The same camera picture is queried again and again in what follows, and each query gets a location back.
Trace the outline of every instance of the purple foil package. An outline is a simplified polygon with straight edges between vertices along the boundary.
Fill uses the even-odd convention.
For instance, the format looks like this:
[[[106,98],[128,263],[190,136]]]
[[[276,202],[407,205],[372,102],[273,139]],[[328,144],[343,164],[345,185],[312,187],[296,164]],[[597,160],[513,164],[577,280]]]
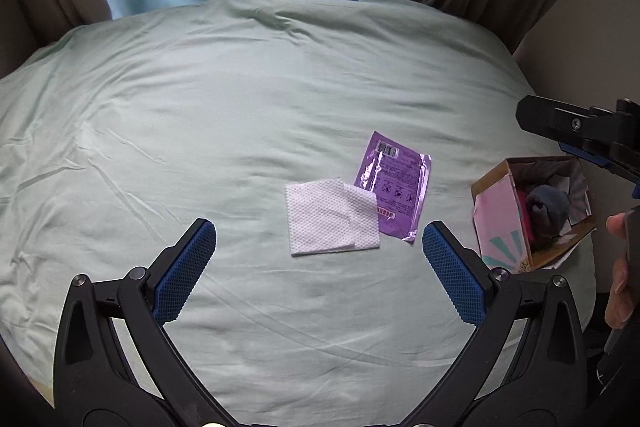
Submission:
[[[378,198],[380,232],[414,243],[430,171],[429,155],[373,133],[354,185]]]

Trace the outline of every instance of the light green fabric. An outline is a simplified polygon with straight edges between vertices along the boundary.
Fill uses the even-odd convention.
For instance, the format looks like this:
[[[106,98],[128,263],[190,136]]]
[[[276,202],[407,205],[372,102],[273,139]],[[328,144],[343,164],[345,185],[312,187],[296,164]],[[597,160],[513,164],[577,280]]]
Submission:
[[[148,266],[207,217],[218,248],[166,330],[216,398],[243,423],[399,422],[473,328],[419,242],[293,259],[284,185],[353,182],[377,130],[433,158],[418,233],[441,219],[477,248],[470,184],[558,153],[516,124],[530,92],[491,33],[401,0],[215,0],[76,29],[0,82],[0,332],[50,382],[71,278]],[[586,323],[590,243],[563,268]]]

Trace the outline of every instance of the cardboard box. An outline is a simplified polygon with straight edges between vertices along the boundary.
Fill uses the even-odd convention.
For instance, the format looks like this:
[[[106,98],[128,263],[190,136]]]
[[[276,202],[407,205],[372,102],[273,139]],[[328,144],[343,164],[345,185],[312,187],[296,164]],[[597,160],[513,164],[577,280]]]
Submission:
[[[570,223],[564,235],[535,250],[527,238],[516,186],[545,183],[552,176],[564,183],[568,178]],[[573,156],[507,158],[474,183],[471,194],[480,252],[489,267],[504,266],[514,273],[538,269],[564,255],[595,228],[589,187]]]

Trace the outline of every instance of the beige wall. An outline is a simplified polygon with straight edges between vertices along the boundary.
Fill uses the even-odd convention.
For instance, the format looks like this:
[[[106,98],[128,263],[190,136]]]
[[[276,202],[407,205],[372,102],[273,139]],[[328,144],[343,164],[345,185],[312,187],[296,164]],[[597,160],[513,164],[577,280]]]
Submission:
[[[586,107],[614,108],[618,98],[640,103],[640,0],[558,0],[515,56],[541,96]],[[633,205],[632,185],[594,166],[586,169],[598,218],[598,291],[608,291],[623,243],[609,237],[604,220]]]

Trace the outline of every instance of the human hand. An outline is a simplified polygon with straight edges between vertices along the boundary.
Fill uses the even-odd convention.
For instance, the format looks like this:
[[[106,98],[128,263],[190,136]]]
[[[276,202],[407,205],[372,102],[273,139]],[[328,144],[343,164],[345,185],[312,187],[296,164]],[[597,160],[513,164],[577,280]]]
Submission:
[[[616,214],[607,219],[607,230],[620,239],[626,239],[625,214]],[[629,279],[629,266],[623,253],[613,265],[613,284],[609,293],[609,302],[604,313],[607,324],[615,330],[623,328],[634,312],[631,293],[626,287]]]

